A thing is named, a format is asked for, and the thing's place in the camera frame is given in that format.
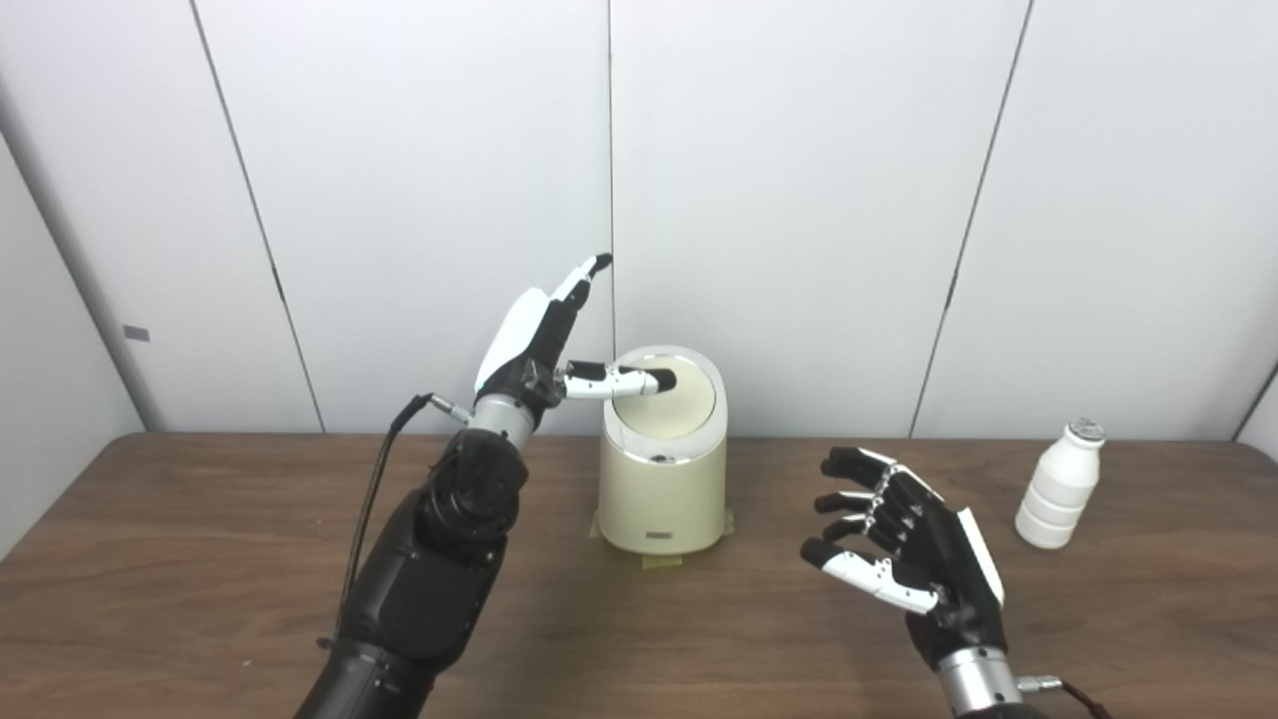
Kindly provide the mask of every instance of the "wooden table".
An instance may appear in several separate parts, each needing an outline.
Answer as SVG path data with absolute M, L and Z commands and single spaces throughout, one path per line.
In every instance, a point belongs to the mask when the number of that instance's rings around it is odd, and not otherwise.
M 0 715 L 291 716 L 323 663 L 378 438 L 134 435 L 0 564 Z M 535 438 L 505 570 L 426 715 L 944 718 L 901 613 L 815 572 L 832 441 L 736 441 L 736 534 L 677 568 L 588 539 L 598 441 Z M 842 444 L 855 444 L 843 441 Z M 1278 715 L 1278 467 L 1231 444 L 1114 443 L 1074 543 L 1012 516 L 1043 443 L 873 442 L 970 504 L 1007 586 L 1013 669 L 1120 719 Z M 440 438 L 400 441 L 378 508 Z M 1034 702 L 1085 716 L 1063 696 Z

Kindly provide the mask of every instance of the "white wall panel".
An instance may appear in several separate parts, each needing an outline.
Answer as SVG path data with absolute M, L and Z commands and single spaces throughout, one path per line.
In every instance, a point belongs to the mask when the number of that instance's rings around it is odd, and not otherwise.
M 1278 391 L 1270 388 L 1260 400 L 1256 411 L 1238 434 L 1238 442 L 1250 444 L 1278 461 Z
M 142 429 L 0 137 L 0 558 L 112 439 Z
M 0 107 L 151 425 L 318 429 L 190 6 L 0 0 Z
M 607 4 L 199 10 L 327 428 L 382 432 L 426 391 L 469 402 L 514 299 L 610 246 Z M 610 295 L 567 356 L 611 355 Z
M 904 437 L 1025 3 L 615 0 L 617 344 L 736 435 Z
M 1228 439 L 1278 356 L 1278 6 L 1040 1 L 918 437 Z

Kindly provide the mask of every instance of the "robotic arm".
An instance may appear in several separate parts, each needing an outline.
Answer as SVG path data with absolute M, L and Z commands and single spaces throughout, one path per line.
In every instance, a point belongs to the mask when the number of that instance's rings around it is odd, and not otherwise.
M 497 579 L 528 480 L 520 451 L 543 414 L 565 398 L 675 387 L 668 370 L 593 363 L 556 370 L 590 280 L 611 262 L 610 254 L 590 257 L 552 295 L 534 287 L 515 301 L 481 364 L 473 414 L 429 400 L 466 428 L 386 522 L 295 719 L 418 716 L 435 678 L 465 650 Z M 410 416 L 401 415 L 392 433 Z
M 803 545 L 818 570 L 906 610 L 910 640 L 941 679 L 958 719 L 1044 719 L 1024 704 L 1007 664 L 1003 584 L 970 510 L 953 512 L 918 475 L 891 457 L 835 448 L 822 474 L 864 492 L 820 497 L 817 512 L 847 512 Z M 837 540 L 864 535 L 888 554 L 847 552 Z

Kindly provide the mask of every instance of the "silver rim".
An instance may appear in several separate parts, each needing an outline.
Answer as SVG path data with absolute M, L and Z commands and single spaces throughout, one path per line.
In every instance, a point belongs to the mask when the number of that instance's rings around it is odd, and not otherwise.
M 709 359 L 686 346 L 674 344 L 654 344 L 631 349 L 617 358 L 619 365 L 638 363 L 649 356 L 676 356 L 695 365 L 709 378 L 714 388 L 714 407 L 704 423 L 691 433 L 677 438 L 656 439 L 630 429 L 617 416 L 611 402 L 603 405 L 603 434 L 619 452 L 635 462 L 645 465 L 684 465 L 709 455 L 727 434 L 727 396 L 723 393 L 723 378 Z

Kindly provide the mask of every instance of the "small gray tag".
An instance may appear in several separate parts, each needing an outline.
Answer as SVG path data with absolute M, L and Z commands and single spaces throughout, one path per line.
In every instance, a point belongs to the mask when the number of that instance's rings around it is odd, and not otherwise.
M 134 327 L 133 324 L 124 324 L 124 338 L 151 341 L 151 329 L 146 327 Z

